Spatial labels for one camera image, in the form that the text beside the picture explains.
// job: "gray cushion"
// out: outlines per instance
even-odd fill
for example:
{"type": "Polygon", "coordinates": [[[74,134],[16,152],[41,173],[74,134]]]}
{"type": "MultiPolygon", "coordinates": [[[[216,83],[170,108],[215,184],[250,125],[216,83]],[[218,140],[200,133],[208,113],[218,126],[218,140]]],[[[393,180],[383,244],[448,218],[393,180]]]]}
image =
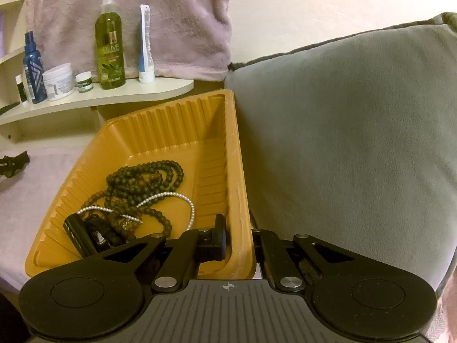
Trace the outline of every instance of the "gray cushion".
{"type": "Polygon", "coordinates": [[[231,72],[248,203],[439,290],[457,245],[457,14],[231,72]]]}

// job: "white tube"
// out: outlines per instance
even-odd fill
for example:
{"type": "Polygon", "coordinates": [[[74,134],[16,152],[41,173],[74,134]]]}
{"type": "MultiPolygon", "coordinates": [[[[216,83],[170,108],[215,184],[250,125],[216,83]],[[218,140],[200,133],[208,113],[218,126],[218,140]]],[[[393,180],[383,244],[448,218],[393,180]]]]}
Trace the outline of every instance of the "white tube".
{"type": "Polygon", "coordinates": [[[138,65],[139,80],[141,83],[153,82],[154,62],[151,56],[151,45],[149,42],[149,27],[151,25],[151,11],[149,5],[140,5],[141,9],[141,24],[140,24],[140,61],[138,65]]]}

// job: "bottle label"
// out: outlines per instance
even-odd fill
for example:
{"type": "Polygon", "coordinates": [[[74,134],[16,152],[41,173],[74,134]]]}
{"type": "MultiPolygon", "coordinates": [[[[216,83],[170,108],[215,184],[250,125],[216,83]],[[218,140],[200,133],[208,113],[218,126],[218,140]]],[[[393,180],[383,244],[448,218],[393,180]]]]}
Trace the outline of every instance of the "bottle label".
{"type": "Polygon", "coordinates": [[[117,32],[105,33],[103,43],[98,49],[98,70],[102,87],[104,83],[125,80],[122,43],[117,41],[117,32]]]}
{"type": "Polygon", "coordinates": [[[44,80],[43,80],[43,66],[41,65],[41,56],[38,57],[38,62],[35,63],[33,61],[30,62],[31,68],[31,78],[33,79],[33,85],[35,85],[35,91],[37,94],[44,93],[44,97],[46,98],[46,90],[44,88],[44,80]]]}
{"type": "Polygon", "coordinates": [[[65,95],[75,88],[75,81],[70,75],[60,80],[50,80],[46,85],[46,94],[48,99],[54,99],[58,96],[65,95]]]}
{"type": "Polygon", "coordinates": [[[26,73],[27,86],[29,88],[30,97],[32,99],[35,99],[35,93],[33,92],[33,87],[31,86],[30,74],[28,72],[28,67],[27,66],[24,66],[24,71],[26,73]]]}

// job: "white shelf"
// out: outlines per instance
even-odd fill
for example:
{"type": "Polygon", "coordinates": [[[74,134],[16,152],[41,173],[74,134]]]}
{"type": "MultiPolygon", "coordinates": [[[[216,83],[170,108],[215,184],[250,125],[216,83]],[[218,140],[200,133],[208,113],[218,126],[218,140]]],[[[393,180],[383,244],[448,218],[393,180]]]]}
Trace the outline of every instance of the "white shelf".
{"type": "Polygon", "coordinates": [[[24,0],[0,0],[0,10],[4,10],[10,7],[11,4],[17,3],[24,0]]]}
{"type": "Polygon", "coordinates": [[[19,55],[24,52],[24,48],[20,47],[19,49],[13,50],[11,53],[8,53],[4,55],[3,57],[0,58],[0,64],[2,64],[4,61],[7,61],[8,59],[11,59],[15,57],[16,55],[19,55]]]}
{"type": "Polygon", "coordinates": [[[103,90],[99,83],[95,83],[94,88],[87,93],[80,94],[75,89],[72,94],[53,102],[44,100],[38,104],[18,105],[0,116],[0,125],[67,109],[164,100],[187,93],[193,87],[193,80],[170,79],[167,77],[158,77],[151,83],[140,83],[138,79],[129,79],[125,85],[112,90],[103,90]]]}

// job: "olive oil bottle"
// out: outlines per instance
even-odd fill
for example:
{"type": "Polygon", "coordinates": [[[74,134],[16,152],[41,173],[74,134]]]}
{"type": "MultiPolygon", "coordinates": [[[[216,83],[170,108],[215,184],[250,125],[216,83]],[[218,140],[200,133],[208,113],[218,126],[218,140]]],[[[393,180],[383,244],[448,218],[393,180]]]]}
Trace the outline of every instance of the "olive oil bottle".
{"type": "Polygon", "coordinates": [[[114,0],[102,0],[101,15],[95,23],[98,72],[102,89],[125,84],[122,22],[114,0]]]}

